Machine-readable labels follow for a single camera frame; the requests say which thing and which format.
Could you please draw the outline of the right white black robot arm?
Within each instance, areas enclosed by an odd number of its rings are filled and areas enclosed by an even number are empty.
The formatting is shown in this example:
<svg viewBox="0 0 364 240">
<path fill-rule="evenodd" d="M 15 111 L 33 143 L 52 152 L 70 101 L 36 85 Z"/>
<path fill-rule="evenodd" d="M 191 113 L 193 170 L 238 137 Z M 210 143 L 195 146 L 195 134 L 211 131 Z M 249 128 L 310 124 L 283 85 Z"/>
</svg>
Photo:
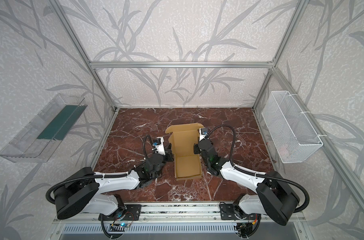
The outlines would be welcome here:
<svg viewBox="0 0 364 240">
<path fill-rule="evenodd" d="M 241 194 L 233 202 L 236 218 L 242 220 L 249 215 L 267 215 L 275 223 L 285 226 L 294 213 L 300 198 L 286 182 L 277 181 L 281 178 L 278 172 L 259 173 L 232 165 L 229 159 L 222 158 L 209 139 L 202 139 L 194 144 L 194 153 L 201 155 L 208 172 L 225 180 L 244 186 L 255 196 Z"/>
</svg>

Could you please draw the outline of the brown cardboard box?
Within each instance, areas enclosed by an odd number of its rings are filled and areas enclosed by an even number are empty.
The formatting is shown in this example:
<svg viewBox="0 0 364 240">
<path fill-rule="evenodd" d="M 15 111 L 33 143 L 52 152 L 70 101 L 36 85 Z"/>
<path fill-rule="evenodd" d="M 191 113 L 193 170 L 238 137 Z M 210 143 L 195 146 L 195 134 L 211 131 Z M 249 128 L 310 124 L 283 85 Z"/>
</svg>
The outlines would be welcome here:
<svg viewBox="0 0 364 240">
<path fill-rule="evenodd" d="M 174 173 L 177 181 L 200 179 L 202 166 L 200 155 L 194 153 L 194 145 L 199 143 L 199 129 L 204 126 L 200 123 L 173 125 L 166 129 L 171 134 L 168 142 L 174 155 Z"/>
</svg>

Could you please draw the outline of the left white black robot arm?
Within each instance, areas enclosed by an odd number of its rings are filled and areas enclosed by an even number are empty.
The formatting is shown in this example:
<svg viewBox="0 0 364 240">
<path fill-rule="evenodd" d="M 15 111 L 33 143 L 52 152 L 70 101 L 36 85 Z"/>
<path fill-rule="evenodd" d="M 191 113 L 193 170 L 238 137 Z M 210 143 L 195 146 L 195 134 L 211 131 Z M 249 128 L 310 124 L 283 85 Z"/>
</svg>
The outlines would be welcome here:
<svg viewBox="0 0 364 240">
<path fill-rule="evenodd" d="M 119 197 L 105 195 L 118 190 L 145 188 L 161 176 L 167 162 L 173 162 L 171 150 L 152 154 L 132 170 L 123 173 L 99 173 L 84 167 L 46 192 L 56 207 L 57 219 L 69 219 L 79 213 L 97 213 L 118 218 L 125 205 Z"/>
</svg>

